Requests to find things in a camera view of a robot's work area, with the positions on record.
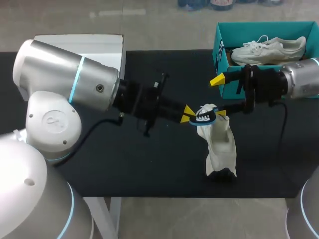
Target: black tabletop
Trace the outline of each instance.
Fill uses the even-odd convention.
[[[164,95],[194,110],[206,103],[230,103],[208,87],[214,76],[211,50],[127,52],[127,79],[152,84],[161,71],[170,79]],[[27,103],[12,81],[16,53],[0,53],[0,133],[22,129]],[[217,183],[205,177],[207,143],[189,124],[157,120],[151,137],[143,122],[126,116],[121,127],[104,124],[82,149],[59,168],[84,197],[294,197],[319,163],[318,99],[286,101],[288,120],[280,157],[276,149],[284,119],[280,107],[258,105],[250,115],[236,114],[230,126],[237,147],[237,182]],[[82,134],[103,118],[118,115],[75,106]]]

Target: silver robot arm segment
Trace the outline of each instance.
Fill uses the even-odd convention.
[[[319,58],[288,63],[280,69],[287,84],[287,96],[292,99],[319,94]]]
[[[112,105],[119,86],[119,72],[99,62],[36,40],[20,48],[13,67],[13,81],[30,97],[47,91],[100,111]]]

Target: shoebox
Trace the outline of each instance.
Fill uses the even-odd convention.
[[[296,40],[301,36],[307,39],[304,59],[319,57],[319,28],[315,21],[274,21],[274,22],[220,22],[217,24],[213,59],[216,74],[238,71],[243,66],[233,63],[229,49],[242,47],[243,43],[257,41],[262,35],[269,39],[279,37]],[[275,68],[280,65],[262,65],[261,69]],[[224,99],[243,99],[244,91],[236,94],[238,81],[220,85],[220,94]]]

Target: gray floor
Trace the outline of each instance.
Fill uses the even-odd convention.
[[[211,49],[218,21],[319,20],[318,0],[185,12],[177,0],[1,0],[0,51],[40,34],[123,34],[127,50]],[[123,199],[121,239],[284,239],[284,199]]]

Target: shoe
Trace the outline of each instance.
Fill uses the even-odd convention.
[[[261,36],[259,40],[243,44],[243,47],[233,50],[231,59],[238,65],[281,65],[288,61],[299,61],[306,50],[306,38],[297,40],[283,40],[275,37],[268,40],[268,36]]]

